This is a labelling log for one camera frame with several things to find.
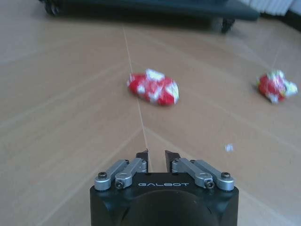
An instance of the wooden floor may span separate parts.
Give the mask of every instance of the wooden floor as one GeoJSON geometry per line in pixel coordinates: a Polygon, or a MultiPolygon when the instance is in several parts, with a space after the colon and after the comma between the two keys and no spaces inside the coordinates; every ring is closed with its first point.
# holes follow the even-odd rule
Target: wooden floor
{"type": "Polygon", "coordinates": [[[279,68],[301,88],[297,31],[50,18],[34,0],[2,0],[0,27],[1,226],[90,225],[97,172],[146,147],[154,172],[165,149],[231,172],[240,226],[301,225],[300,95],[271,105],[253,87],[279,68]],[[176,106],[128,92],[129,73],[146,68],[178,82],[176,106]]]}

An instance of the small white debris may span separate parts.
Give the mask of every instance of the small white debris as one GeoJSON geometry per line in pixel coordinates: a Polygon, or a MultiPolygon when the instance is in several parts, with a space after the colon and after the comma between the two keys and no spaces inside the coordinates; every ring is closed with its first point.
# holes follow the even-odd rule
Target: small white debris
{"type": "Polygon", "coordinates": [[[225,145],[226,152],[233,152],[233,144],[225,145]]]}

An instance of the red and white wrapper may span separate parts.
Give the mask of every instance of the red and white wrapper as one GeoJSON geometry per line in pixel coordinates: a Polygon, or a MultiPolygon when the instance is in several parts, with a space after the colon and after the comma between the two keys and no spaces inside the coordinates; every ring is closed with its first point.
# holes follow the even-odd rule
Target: red and white wrapper
{"type": "Polygon", "coordinates": [[[264,74],[258,79],[257,85],[259,91],[274,104],[298,92],[296,84],[286,80],[280,70],[264,74]]]}
{"type": "Polygon", "coordinates": [[[144,73],[132,73],[127,86],[134,94],[153,104],[174,105],[179,99],[177,83],[151,69],[144,73]]]}

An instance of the metal linkage arm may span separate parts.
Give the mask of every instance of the metal linkage arm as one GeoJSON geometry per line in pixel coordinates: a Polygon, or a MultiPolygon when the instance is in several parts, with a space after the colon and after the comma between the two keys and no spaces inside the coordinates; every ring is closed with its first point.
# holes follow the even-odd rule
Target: metal linkage arm
{"type": "Polygon", "coordinates": [[[220,172],[203,160],[196,160],[193,163],[202,171],[210,173],[219,189],[224,191],[232,191],[234,189],[234,178],[231,177],[230,173],[220,172]]]}
{"type": "Polygon", "coordinates": [[[212,189],[214,188],[213,177],[210,173],[202,171],[186,158],[175,159],[172,162],[173,173],[188,173],[194,178],[195,184],[199,187],[212,189]]]}
{"type": "Polygon", "coordinates": [[[94,187],[98,191],[105,191],[111,187],[112,180],[115,175],[121,172],[128,165],[127,160],[119,160],[115,162],[106,172],[98,173],[94,179],[94,187]]]}
{"type": "Polygon", "coordinates": [[[115,175],[115,187],[123,189],[131,186],[133,176],[137,172],[147,172],[147,162],[141,158],[134,158],[122,172],[115,175]]]}

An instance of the black furniture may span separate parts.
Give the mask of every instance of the black furniture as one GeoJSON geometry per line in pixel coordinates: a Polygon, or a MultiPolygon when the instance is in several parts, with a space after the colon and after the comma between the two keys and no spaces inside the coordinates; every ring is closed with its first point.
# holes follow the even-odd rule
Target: black furniture
{"type": "Polygon", "coordinates": [[[108,7],[127,8],[178,14],[192,17],[223,18],[222,32],[226,33],[235,19],[255,21],[259,13],[238,0],[40,0],[50,15],[61,12],[64,4],[94,4],[108,7]]]}

